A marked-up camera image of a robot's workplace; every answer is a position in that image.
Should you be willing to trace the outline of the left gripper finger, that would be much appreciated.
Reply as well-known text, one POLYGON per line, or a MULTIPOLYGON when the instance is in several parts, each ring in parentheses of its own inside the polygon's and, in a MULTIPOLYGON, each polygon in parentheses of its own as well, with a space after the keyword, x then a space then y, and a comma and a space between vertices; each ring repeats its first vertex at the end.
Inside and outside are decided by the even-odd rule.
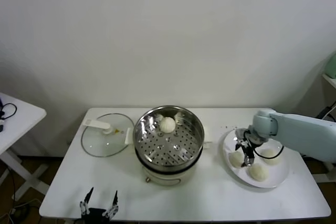
POLYGON ((119 210, 118 206, 118 191, 115 192, 113 202, 110 208, 108 208, 102 216, 105 218, 113 218, 119 210))
POLYGON ((82 215, 89 215, 90 209, 89 209, 89 200, 91 198, 91 195, 93 193, 93 187, 90 189, 90 191, 86 194, 83 201, 80 202, 80 210, 82 215))

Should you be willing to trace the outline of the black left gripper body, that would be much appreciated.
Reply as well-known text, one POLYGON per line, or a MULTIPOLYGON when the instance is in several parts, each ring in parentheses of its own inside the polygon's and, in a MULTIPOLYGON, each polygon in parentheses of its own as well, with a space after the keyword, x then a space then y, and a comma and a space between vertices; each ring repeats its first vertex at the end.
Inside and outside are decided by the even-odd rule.
POLYGON ((110 219, 107 211, 100 208, 89 208, 89 214, 82 214, 81 220, 85 224, 109 224, 110 219))

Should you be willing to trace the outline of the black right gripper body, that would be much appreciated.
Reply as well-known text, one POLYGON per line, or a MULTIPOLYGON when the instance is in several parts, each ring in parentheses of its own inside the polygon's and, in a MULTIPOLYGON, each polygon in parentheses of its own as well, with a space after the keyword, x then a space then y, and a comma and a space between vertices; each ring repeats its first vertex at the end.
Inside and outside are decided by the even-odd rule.
POLYGON ((236 143, 241 143, 243 151, 249 149, 253 151, 255 148, 261 146, 261 140, 253 130, 236 129, 235 136, 237 138, 236 143))

